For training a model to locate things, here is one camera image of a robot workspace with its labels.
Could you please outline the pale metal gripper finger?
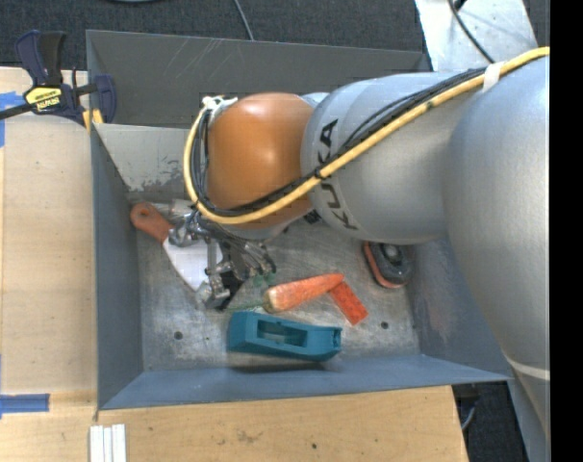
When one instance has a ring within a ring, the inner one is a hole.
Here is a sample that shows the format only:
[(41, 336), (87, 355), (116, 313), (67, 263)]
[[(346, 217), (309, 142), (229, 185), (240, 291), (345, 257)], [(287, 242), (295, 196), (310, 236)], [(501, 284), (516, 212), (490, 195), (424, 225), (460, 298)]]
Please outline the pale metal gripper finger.
[(208, 278), (220, 280), (222, 283), (231, 282), (231, 263), (227, 251), (222, 250), (219, 243), (207, 243), (207, 267), (205, 272)]
[(224, 310), (230, 302), (230, 291), (225, 288), (214, 289), (208, 280), (203, 281), (196, 294), (197, 304), (207, 310)]

